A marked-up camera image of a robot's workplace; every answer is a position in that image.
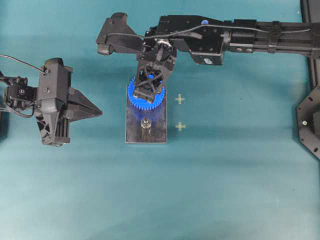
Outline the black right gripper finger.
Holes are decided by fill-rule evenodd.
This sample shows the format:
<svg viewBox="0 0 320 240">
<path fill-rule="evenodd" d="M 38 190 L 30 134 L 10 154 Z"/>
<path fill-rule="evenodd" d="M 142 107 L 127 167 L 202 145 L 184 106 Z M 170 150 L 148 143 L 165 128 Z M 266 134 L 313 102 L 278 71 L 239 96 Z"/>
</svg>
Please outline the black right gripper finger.
<svg viewBox="0 0 320 240">
<path fill-rule="evenodd" d="M 134 81 L 133 96 L 135 98 L 148 98 L 148 93 L 151 90 L 148 80 L 151 80 L 147 71 L 147 64 L 154 64 L 153 61 L 139 60 L 137 66 L 137 73 Z"/>
<path fill-rule="evenodd" d="M 151 90 L 148 93 L 147 101 L 153 103 L 156 97 L 156 94 L 159 94 L 162 91 L 163 86 L 169 79 L 169 76 L 174 70 L 175 64 L 173 63 L 148 63 L 147 72 L 149 74 L 153 73 L 154 78 L 148 80 L 148 87 L 151 87 Z"/>
</svg>

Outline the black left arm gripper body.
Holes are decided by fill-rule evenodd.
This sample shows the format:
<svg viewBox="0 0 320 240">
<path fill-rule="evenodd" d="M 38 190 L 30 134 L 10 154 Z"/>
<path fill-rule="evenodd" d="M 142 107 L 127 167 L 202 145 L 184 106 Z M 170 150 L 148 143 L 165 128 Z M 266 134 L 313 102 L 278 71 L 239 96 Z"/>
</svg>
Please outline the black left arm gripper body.
<svg viewBox="0 0 320 240">
<path fill-rule="evenodd" d="M 69 120 L 64 116 L 67 104 L 57 98 L 43 99 L 39 104 L 34 115 L 42 144 L 55 147 L 68 144 Z"/>
</svg>

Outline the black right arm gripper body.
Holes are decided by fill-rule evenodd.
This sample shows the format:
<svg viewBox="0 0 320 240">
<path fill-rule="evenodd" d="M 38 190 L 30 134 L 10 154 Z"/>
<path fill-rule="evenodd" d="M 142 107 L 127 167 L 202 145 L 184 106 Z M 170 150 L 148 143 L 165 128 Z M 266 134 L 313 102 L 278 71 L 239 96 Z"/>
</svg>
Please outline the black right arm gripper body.
<svg viewBox="0 0 320 240">
<path fill-rule="evenodd" d="M 154 64 L 164 66 L 168 71 L 173 71 L 177 60 L 177 49 L 167 39 L 148 38 L 156 35 L 155 29 L 145 32 L 142 48 L 137 54 L 138 68 Z"/>
</svg>

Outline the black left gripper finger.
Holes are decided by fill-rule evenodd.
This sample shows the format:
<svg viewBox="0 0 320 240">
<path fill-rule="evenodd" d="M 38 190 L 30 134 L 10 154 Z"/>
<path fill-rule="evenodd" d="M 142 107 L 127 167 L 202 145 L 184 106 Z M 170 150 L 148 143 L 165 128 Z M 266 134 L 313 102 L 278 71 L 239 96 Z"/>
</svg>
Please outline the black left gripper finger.
<svg viewBox="0 0 320 240">
<path fill-rule="evenodd" d="M 80 110 L 67 110 L 65 112 L 65 121 L 68 123 L 79 121 L 83 119 L 89 119 L 99 117 L 102 115 L 101 111 L 80 111 Z"/>
<path fill-rule="evenodd" d="M 102 114 L 102 111 L 94 105 L 88 98 L 86 98 L 79 90 L 70 87 L 68 89 L 67 102 L 85 107 L 86 110 L 92 110 L 94 114 Z"/>
</svg>

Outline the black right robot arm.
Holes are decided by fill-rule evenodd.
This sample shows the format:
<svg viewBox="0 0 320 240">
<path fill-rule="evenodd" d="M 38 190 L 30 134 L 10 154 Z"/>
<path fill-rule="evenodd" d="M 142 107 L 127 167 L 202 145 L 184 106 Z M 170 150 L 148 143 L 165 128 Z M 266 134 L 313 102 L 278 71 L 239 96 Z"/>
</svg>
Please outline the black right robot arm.
<svg viewBox="0 0 320 240">
<path fill-rule="evenodd" d="M 223 64 L 226 51 L 320 57 L 319 23 L 220 21 L 197 15 L 165 15 L 145 34 L 137 54 L 133 96 L 154 102 L 173 72 L 178 52 L 198 65 Z"/>
</svg>

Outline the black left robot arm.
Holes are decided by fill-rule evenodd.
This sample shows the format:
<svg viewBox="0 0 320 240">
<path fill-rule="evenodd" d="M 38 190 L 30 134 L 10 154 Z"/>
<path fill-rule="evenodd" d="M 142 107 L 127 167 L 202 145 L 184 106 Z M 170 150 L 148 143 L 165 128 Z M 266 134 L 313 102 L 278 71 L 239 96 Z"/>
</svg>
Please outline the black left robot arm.
<svg viewBox="0 0 320 240">
<path fill-rule="evenodd" d="M 7 84 L 2 112 L 23 118 L 35 117 L 44 145 L 62 146 L 70 142 L 70 122 L 102 115 L 102 111 L 80 91 L 71 87 L 70 71 L 42 74 L 38 87 L 27 78 L 1 76 Z"/>
</svg>

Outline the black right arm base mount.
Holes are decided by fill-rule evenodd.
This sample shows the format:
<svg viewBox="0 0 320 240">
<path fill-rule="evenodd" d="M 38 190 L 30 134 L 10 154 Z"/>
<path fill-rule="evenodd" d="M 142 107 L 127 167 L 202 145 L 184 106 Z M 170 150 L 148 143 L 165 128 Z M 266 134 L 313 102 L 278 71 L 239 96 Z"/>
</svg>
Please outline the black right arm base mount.
<svg viewBox="0 0 320 240">
<path fill-rule="evenodd" d="M 320 2 L 300 2 L 302 21 L 320 21 Z M 299 141 L 317 158 L 320 158 L 320 61 L 307 59 L 310 93 L 296 108 Z"/>
</svg>

